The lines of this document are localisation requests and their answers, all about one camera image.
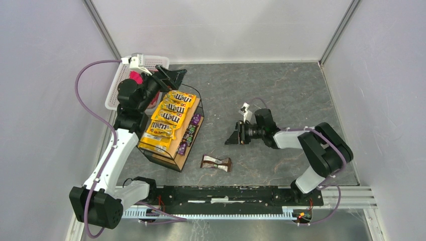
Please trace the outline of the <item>brown candy bag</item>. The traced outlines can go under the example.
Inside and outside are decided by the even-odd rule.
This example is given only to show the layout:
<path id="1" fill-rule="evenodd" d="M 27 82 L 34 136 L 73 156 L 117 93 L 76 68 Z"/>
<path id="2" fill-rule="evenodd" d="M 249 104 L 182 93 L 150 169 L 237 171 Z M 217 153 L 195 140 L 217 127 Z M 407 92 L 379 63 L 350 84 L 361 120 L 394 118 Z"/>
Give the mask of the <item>brown candy bag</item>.
<path id="1" fill-rule="evenodd" d="M 218 159 L 209 155 L 203 155 L 200 168 L 214 168 L 225 172 L 231 172 L 232 160 L 231 158 Z"/>

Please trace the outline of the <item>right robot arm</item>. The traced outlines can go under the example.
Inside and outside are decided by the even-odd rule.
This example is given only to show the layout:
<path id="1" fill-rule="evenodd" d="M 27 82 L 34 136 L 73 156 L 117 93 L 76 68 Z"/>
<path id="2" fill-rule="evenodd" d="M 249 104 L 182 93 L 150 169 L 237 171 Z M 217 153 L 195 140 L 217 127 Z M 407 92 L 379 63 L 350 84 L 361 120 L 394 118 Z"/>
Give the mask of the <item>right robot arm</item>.
<path id="1" fill-rule="evenodd" d="M 343 171 L 354 158 L 351 148 L 326 122 L 314 127 L 281 129 L 268 108 L 256 110 L 254 116 L 254 124 L 247 118 L 236 122 L 235 130 L 225 141 L 225 145 L 245 145 L 253 139 L 261 139 L 273 149 L 303 150 L 309 167 L 290 185 L 292 196 L 296 200 L 322 188 L 326 180 Z"/>

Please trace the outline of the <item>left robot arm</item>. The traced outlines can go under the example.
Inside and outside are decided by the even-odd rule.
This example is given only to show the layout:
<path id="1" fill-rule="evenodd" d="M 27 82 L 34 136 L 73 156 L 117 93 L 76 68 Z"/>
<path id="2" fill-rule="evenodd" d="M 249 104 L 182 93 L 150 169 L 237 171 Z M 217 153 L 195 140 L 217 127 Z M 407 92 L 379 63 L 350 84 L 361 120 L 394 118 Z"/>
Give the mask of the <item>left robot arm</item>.
<path id="1" fill-rule="evenodd" d="M 116 190 L 116 183 L 133 148 L 136 147 L 148 123 L 145 113 L 159 92 L 177 90 L 187 71 L 168 70 L 157 65 L 156 71 L 143 73 L 143 82 L 125 79 L 118 85 L 117 118 L 111 125 L 102 120 L 112 132 L 112 138 L 97 167 L 81 187 L 73 187 L 69 199 L 78 221 L 86 233 L 90 225 L 114 229 L 124 212 L 142 200 L 153 200 L 156 182 L 136 177 L 126 187 Z"/>

